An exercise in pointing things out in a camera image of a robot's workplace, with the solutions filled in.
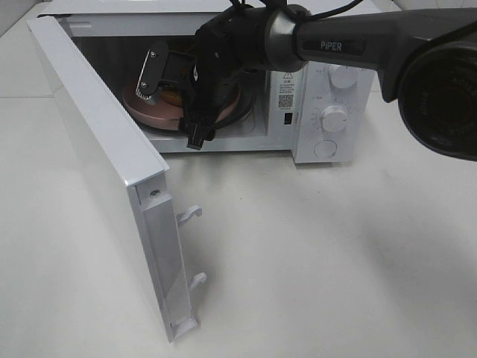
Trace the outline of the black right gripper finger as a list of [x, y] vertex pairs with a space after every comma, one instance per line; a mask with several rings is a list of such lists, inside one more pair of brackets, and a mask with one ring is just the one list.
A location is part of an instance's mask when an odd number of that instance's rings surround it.
[[217, 111], [186, 107], [179, 121], [179, 130], [187, 137], [186, 146], [190, 149], [201, 150], [206, 141], [212, 141], [215, 138], [215, 123], [218, 117]]

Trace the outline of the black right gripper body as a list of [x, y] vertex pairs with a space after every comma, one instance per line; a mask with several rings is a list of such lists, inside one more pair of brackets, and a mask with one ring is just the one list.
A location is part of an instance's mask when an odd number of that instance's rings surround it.
[[197, 54], [170, 52], [159, 88], [177, 87], [183, 110], [220, 115], [239, 95], [239, 74], [265, 63], [260, 48], [263, 13], [263, 9], [227, 9], [203, 24], [195, 33]]

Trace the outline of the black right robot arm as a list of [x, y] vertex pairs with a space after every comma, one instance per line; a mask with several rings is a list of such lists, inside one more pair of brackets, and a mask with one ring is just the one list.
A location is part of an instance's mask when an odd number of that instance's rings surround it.
[[413, 137], [447, 157], [476, 159], [476, 9], [345, 16], [299, 5], [234, 1], [195, 33], [196, 58], [180, 85], [187, 146], [215, 137], [240, 72], [295, 72], [309, 62], [370, 69]]

